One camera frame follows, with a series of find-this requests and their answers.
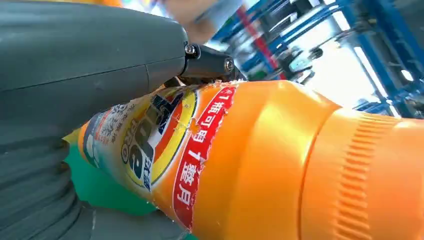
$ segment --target metal screw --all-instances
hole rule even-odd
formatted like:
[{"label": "metal screw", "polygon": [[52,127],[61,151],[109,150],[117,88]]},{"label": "metal screw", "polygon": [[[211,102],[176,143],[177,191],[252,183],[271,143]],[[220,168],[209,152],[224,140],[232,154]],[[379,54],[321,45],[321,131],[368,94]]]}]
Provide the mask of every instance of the metal screw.
[{"label": "metal screw", "polygon": [[185,49],[185,53],[186,54],[189,54],[189,55],[196,54],[196,48],[193,45],[191,45],[191,44],[185,45],[185,48],[184,49]]},{"label": "metal screw", "polygon": [[224,70],[229,73],[234,69],[234,62],[232,58],[227,58],[224,61]]}]

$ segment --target gray robot arm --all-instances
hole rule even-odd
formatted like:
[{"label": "gray robot arm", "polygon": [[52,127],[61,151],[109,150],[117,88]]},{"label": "gray robot arm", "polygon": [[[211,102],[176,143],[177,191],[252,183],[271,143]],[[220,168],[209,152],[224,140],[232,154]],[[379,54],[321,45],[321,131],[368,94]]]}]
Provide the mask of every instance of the gray robot arm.
[{"label": "gray robot arm", "polygon": [[167,18],[0,2],[0,239],[175,239],[182,230],[159,213],[132,218],[82,203],[62,162],[69,152],[62,137],[172,77],[229,73],[228,56],[200,51]]}]

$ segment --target red pole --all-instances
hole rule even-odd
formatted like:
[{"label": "red pole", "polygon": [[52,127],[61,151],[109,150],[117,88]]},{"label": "red pole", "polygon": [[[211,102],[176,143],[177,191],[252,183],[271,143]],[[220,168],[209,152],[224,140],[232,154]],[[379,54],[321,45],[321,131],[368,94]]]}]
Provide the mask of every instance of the red pole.
[{"label": "red pole", "polygon": [[[250,23],[250,18],[246,14],[246,7],[244,5],[242,5],[237,10],[237,15],[240,18],[243,26],[247,29],[249,34],[253,37],[254,43],[257,46],[257,48],[262,52],[262,54],[265,56],[266,60],[271,64],[271,67],[274,68],[274,70],[276,70],[279,67],[278,63],[272,57],[272,53],[268,49],[267,44],[265,43],[264,39],[261,36],[259,36],[259,34],[256,31],[256,29],[254,28],[254,26],[252,26],[252,24]],[[281,73],[279,76],[282,80],[287,80],[286,76],[283,73]]]}]

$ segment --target plastic bottle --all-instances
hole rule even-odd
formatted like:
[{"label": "plastic bottle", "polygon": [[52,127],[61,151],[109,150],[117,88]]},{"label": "plastic bottle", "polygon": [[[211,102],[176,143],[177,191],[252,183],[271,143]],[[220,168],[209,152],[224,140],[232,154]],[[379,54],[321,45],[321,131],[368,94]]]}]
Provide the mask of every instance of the plastic bottle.
[{"label": "plastic bottle", "polygon": [[43,0],[48,2],[66,2],[79,4],[97,4],[110,7],[122,7],[121,0]]},{"label": "plastic bottle", "polygon": [[79,147],[200,240],[418,240],[423,138],[421,120],[262,81],[158,90]]}]

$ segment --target ridged bottle cap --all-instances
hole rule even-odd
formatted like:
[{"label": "ridged bottle cap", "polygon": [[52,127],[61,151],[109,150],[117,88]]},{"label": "ridged bottle cap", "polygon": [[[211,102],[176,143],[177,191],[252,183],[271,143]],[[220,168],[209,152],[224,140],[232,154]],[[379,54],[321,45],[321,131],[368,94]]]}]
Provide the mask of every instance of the ridged bottle cap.
[{"label": "ridged bottle cap", "polygon": [[420,240],[424,123],[348,109],[323,125],[301,198],[302,240]]}]

